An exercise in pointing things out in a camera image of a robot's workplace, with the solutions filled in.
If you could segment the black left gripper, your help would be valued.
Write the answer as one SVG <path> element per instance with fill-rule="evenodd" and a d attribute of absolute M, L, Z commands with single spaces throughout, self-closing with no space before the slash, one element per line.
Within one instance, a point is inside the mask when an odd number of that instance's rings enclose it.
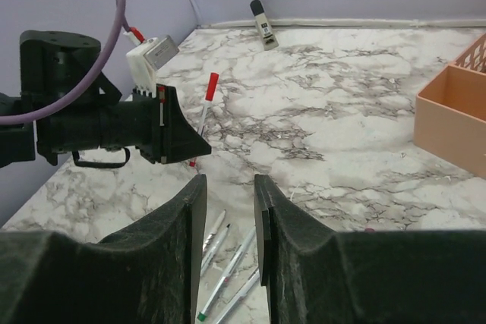
<path fill-rule="evenodd" d="M 149 162 L 188 161 L 211 154 L 211 146 L 190 125 L 178 101 L 176 88 L 158 84 L 158 99 L 134 93 L 131 101 L 116 103 L 91 99 L 74 103 L 36 123 L 37 152 L 51 165 L 70 153 L 76 165 L 94 165 L 81 151 L 106 149 L 125 152 L 125 165 L 136 147 Z"/>

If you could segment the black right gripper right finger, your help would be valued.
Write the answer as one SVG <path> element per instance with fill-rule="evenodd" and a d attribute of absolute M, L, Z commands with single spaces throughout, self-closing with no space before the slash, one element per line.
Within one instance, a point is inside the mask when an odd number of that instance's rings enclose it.
<path fill-rule="evenodd" d="M 272 323 L 483 323 L 485 233 L 334 231 L 254 178 Z"/>

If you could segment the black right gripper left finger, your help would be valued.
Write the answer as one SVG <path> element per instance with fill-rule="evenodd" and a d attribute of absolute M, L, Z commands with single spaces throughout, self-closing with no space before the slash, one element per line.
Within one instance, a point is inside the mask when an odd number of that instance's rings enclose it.
<path fill-rule="evenodd" d="M 57 231 L 1 235 L 3 323 L 192 323 L 207 178 L 96 244 Z"/>

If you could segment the red-tipped white pen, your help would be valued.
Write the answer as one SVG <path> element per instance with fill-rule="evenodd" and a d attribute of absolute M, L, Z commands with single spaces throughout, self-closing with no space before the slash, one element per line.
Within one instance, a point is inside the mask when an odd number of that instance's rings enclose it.
<path fill-rule="evenodd" d="M 199 122 L 199 125 L 198 125 L 198 128 L 197 128 L 197 132 L 201 137 L 204 134 L 204 126 L 205 126 L 205 122 L 206 122 L 206 118 L 207 118 L 207 113 L 208 113 L 210 106 L 212 105 L 213 97 L 214 97 L 214 94 L 216 92 L 216 87 L 217 87 L 217 84 L 218 84 L 218 80 L 219 80 L 219 74 L 212 72 L 210 74 L 210 79 L 209 79 L 209 82 L 208 82 L 208 85 L 207 85 L 207 91 L 206 91 L 206 94 L 205 94 L 205 97 L 204 97 L 204 103 L 203 103 L 203 109 L 202 109 L 202 112 L 201 112 L 200 122 Z"/>

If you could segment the magenta-tipped white pen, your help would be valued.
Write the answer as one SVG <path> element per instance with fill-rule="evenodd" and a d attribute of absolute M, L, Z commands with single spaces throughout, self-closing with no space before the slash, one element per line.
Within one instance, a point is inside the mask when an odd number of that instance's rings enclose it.
<path fill-rule="evenodd" d="M 252 288 L 260 281 L 260 271 L 255 269 L 248 280 L 239 288 L 233 298 L 227 303 L 225 308 L 215 319 L 215 324 L 225 323 L 226 320 L 232 315 L 237 306 L 248 296 Z"/>

